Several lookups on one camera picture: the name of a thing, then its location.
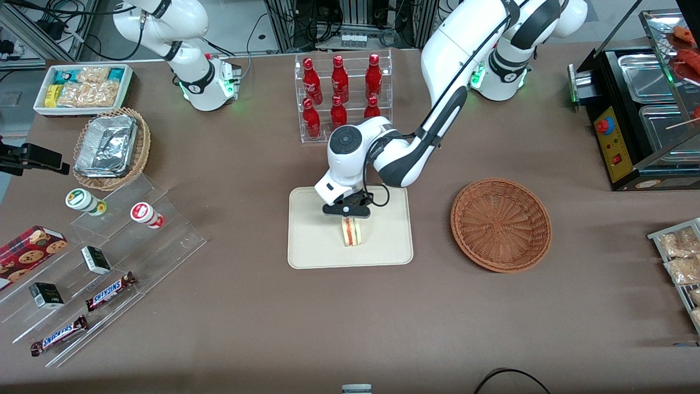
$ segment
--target yellow control panel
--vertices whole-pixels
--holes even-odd
[[[622,139],[620,128],[617,126],[617,118],[613,108],[610,107],[603,112],[593,123],[593,126],[596,129],[598,141],[601,143],[605,166],[608,168],[610,178],[613,182],[617,182],[632,172],[634,167],[629,158],[627,146]]]

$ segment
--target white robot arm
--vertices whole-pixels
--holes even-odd
[[[315,186],[325,202],[323,212],[369,216],[368,163],[386,185],[412,184],[462,110],[481,61],[488,59],[478,91],[491,100],[507,100],[517,92],[535,47],[553,34],[575,32],[586,14],[584,0],[464,0],[423,49],[421,68],[433,107],[415,133],[399,133],[378,116],[341,126],[330,136],[329,170]]]
[[[197,44],[209,29],[209,17],[197,0],[129,0],[115,7],[136,6],[113,15],[126,39],[141,44],[168,61],[185,98],[200,111],[212,111],[237,94],[235,70],[219,59],[207,59]]]

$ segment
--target clear acrylic shelf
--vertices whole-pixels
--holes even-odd
[[[365,72],[370,63],[370,55],[379,55],[379,68],[381,69],[381,95],[378,97],[377,106],[382,116],[388,120],[393,120],[393,85],[391,75],[393,73],[391,50],[359,50],[353,52],[340,53],[343,57],[343,64],[348,72],[350,85],[350,100],[344,104],[348,113],[348,124],[356,125],[365,120],[365,108],[367,98],[365,97]],[[299,114],[299,130],[302,142],[327,142],[333,132],[333,122],[330,119],[330,109],[333,106],[333,85],[330,76],[333,74],[333,60],[321,57],[320,54],[307,53],[296,55],[294,67],[294,82],[297,95],[297,113]],[[314,68],[321,79],[321,92],[323,102],[316,106],[318,115],[321,117],[321,137],[312,139],[304,127],[302,112],[302,100],[306,97],[304,91],[304,67],[302,60],[310,57],[314,61]]]
[[[205,239],[177,212],[165,194],[166,191],[147,176],[139,175],[104,199],[107,213],[100,217],[82,214],[73,221],[66,232],[73,234],[69,240],[77,242],[71,243],[71,248],[54,262],[48,262],[41,272],[21,285],[15,284],[17,288],[0,302],[4,339],[25,347],[27,357],[31,357],[29,348],[32,343],[85,315],[90,327],[88,331],[74,334],[36,358],[46,367],[58,367],[203,246]],[[139,201],[150,203],[165,217],[162,227],[150,229],[131,220],[129,210]],[[112,267],[109,273],[97,275],[88,270],[81,254],[86,245],[102,249]],[[129,271],[137,282],[101,308],[88,313],[85,300]],[[28,290],[34,282],[55,284],[65,305],[53,311],[37,308]]]

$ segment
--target brown wicker basket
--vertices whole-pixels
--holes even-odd
[[[450,215],[452,234],[475,263],[496,272],[525,271],[550,249],[547,210],[524,186],[486,178],[459,192]]]
[[[88,178],[79,175],[76,172],[74,166],[73,175],[76,177],[78,182],[80,182],[80,184],[82,184],[85,187],[104,191],[112,191],[114,189],[117,189],[124,183],[128,182],[129,179],[143,172],[144,167],[146,167],[146,161],[148,161],[148,150],[151,148],[151,132],[148,129],[148,125],[144,121],[144,118],[142,118],[138,112],[129,108],[119,108],[113,111],[105,112],[104,114],[97,115],[96,118],[117,115],[129,115],[139,122],[139,129],[136,132],[136,141],[134,142],[134,153],[132,154],[131,169],[124,177],[121,178]],[[83,132],[78,138],[76,148],[73,150],[74,162],[75,160],[78,160],[78,153],[80,153],[81,151],[83,140],[85,139],[85,131],[88,129],[89,124],[90,123],[86,124],[83,128]]]

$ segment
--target yellow snack package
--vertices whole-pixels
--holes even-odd
[[[49,85],[46,91],[46,98],[44,99],[44,107],[55,108],[56,100],[58,100],[58,96],[61,95],[62,89],[63,85]]]

